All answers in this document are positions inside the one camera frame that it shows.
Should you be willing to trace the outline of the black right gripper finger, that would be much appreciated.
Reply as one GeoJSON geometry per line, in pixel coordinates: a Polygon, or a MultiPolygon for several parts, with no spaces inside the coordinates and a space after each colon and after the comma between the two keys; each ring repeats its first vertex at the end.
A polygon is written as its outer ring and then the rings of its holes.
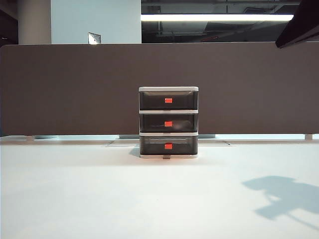
{"type": "Polygon", "coordinates": [[[288,47],[319,38],[319,1],[302,0],[294,17],[275,42],[277,48],[288,47]]]}

